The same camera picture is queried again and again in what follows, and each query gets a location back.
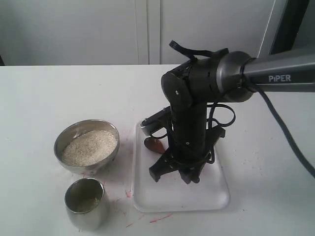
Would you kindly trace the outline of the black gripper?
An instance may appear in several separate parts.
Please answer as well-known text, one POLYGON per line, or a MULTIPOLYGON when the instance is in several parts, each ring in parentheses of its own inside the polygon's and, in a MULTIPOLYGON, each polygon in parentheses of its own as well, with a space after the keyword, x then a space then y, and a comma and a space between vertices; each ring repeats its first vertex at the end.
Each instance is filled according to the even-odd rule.
POLYGON ((190 184, 200 182, 201 167, 215 162, 214 145, 225 136, 221 125, 212 126, 212 119, 207 118, 206 102, 193 104, 186 110, 176 111, 171 108, 171 120, 167 125, 170 152, 165 152, 149 168, 155 182, 162 175, 174 172, 179 167, 181 179, 190 184))

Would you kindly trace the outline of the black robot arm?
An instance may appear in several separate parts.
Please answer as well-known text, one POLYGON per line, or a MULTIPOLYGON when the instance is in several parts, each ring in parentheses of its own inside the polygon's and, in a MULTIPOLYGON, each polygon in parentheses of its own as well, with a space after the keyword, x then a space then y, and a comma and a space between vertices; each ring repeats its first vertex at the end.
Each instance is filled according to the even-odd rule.
POLYGON ((311 175, 315 173, 266 95, 268 91, 313 92, 314 52, 289 51, 263 59, 226 49, 210 52, 206 59, 193 53, 186 63, 163 75, 161 86, 169 106, 142 122, 149 136, 165 128, 169 144, 149 168, 153 180, 178 171, 185 183, 198 183, 204 165, 215 161, 215 143, 225 135, 225 124, 213 117, 215 108, 244 102, 255 92, 264 99, 300 163, 311 175))

